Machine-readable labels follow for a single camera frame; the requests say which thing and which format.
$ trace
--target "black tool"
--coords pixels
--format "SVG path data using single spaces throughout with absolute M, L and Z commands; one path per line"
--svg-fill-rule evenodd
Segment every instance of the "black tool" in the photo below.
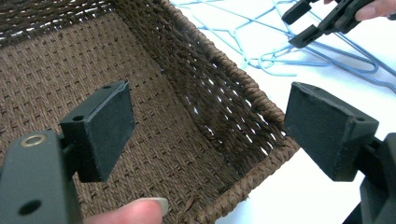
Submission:
M 352 181 L 360 170 L 361 203 L 344 223 L 396 220 L 396 133 L 375 138 L 378 121 L 323 89 L 294 82 L 285 117 L 293 137 L 333 181 Z
M 282 20 L 289 25 L 293 24 L 311 9 L 310 3 L 317 1 L 300 0 L 283 15 Z M 309 26 L 289 42 L 294 47 L 301 49 L 322 35 L 329 35 L 331 33 L 347 34 L 360 23 L 355 20 L 356 12 L 373 2 L 373 0 L 336 0 L 336 2 L 338 5 L 326 16 L 318 27 L 315 25 Z M 389 16 L 389 19 L 396 20 L 396 14 Z
M 104 86 L 67 114 L 62 134 L 12 142 L 0 170 L 1 223 L 82 223 L 72 176 L 106 181 L 134 129 L 129 84 Z

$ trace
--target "woven basket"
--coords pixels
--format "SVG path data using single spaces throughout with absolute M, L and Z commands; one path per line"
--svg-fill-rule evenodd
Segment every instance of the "woven basket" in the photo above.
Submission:
M 82 214 L 165 197 L 165 223 L 214 223 L 298 149 L 283 112 L 167 0 L 0 5 L 0 161 L 96 89 L 131 84 L 136 128 Z

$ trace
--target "white surface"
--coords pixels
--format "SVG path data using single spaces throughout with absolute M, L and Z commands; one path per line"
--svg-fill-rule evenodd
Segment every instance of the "white surface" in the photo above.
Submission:
M 226 1 L 224 6 L 252 17 L 263 11 L 263 8 L 266 8 L 268 4 L 271 4 L 268 0 Z M 319 14 L 326 15 L 334 5 L 324 7 L 321 3 L 316 3 L 313 7 Z M 190 11 L 183 10 L 183 13 L 191 21 L 199 24 L 191 16 Z M 195 7 L 193 13 L 207 24 L 212 22 L 210 23 L 212 27 L 224 27 L 225 25 L 229 29 L 233 29 L 236 24 L 244 21 L 209 7 Z M 265 20 L 278 22 L 276 20 L 280 20 L 280 18 L 269 17 Z M 296 24 L 293 27 L 297 29 L 295 33 L 310 25 L 309 22 L 302 20 L 300 24 Z M 396 69 L 395 25 L 394 21 L 383 18 L 365 21 L 352 30 L 348 36 L 373 53 L 374 56 Z M 209 32 L 204 32 L 204 34 L 236 63 L 242 62 L 242 57 L 217 37 Z M 282 36 L 265 30 L 262 26 L 252 25 L 241 31 L 240 35 L 243 38 L 244 47 L 249 49 L 251 54 L 268 51 L 269 47 L 276 48 L 280 43 L 286 42 Z M 346 51 L 356 52 L 340 42 L 334 35 L 322 37 L 319 41 L 326 44 L 333 43 Z M 296 53 L 294 57 L 312 60 L 308 55 L 300 53 Z M 340 55 L 333 55 L 333 57 L 341 61 L 355 63 Z M 273 72 L 292 72 L 297 74 L 297 77 L 272 77 L 262 70 L 252 67 L 248 67 L 246 71 L 255 78 L 261 89 L 283 111 L 286 111 L 290 83 L 300 81 L 321 87 L 377 119 L 380 125 L 376 137 L 379 139 L 383 140 L 387 133 L 396 132 L 396 94 L 337 67 L 314 68 L 277 64 L 271 68 Z M 389 82 L 396 84 L 396 78 L 383 70 L 378 71 L 376 76 L 385 77 Z M 360 201 L 359 185 L 362 179 L 363 175 L 358 174 L 352 183 L 334 183 L 319 170 L 303 150 L 300 150 L 280 170 L 254 189 L 245 202 L 240 203 L 231 214 L 221 218 L 217 224 L 342 223 Z

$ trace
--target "metal rivet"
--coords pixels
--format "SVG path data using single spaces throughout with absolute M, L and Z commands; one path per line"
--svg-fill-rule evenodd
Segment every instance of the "metal rivet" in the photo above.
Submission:
M 35 134 L 29 136 L 21 142 L 21 146 L 23 147 L 33 147 L 43 143 L 46 140 L 46 135 L 44 134 Z

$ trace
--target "hand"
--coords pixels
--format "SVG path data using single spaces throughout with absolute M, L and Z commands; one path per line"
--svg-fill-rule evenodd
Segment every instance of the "hand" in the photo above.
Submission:
M 161 224 L 168 212 L 164 198 L 144 198 L 84 220 L 84 224 Z
M 329 4 L 332 0 L 324 0 L 324 4 Z M 396 0 L 374 0 L 374 2 L 361 8 L 356 12 L 357 21 L 366 21 L 377 17 L 388 17 L 396 13 Z

